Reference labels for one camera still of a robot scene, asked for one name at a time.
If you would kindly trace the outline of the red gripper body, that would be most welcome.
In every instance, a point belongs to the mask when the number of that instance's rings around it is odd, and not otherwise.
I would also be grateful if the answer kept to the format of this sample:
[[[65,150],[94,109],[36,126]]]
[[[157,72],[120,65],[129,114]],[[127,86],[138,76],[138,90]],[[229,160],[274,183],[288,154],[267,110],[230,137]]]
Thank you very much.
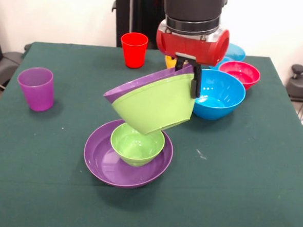
[[[158,26],[156,43],[165,55],[182,56],[200,65],[215,66],[225,56],[230,44],[229,36],[229,31],[222,28],[204,35],[177,34],[169,30],[166,20],[163,20]]]

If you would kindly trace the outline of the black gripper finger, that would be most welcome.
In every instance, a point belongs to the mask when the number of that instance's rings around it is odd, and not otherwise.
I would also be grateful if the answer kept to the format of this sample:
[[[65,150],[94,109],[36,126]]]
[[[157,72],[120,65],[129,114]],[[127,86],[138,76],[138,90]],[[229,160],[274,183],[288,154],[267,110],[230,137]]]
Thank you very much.
[[[183,58],[182,56],[178,56],[176,59],[176,64],[175,64],[175,71],[181,70],[184,66],[184,64],[187,63],[187,59]]]
[[[192,85],[191,85],[191,97],[195,99],[200,97],[202,68],[201,65],[197,63],[194,63],[192,66],[193,66],[194,77],[192,79]]]

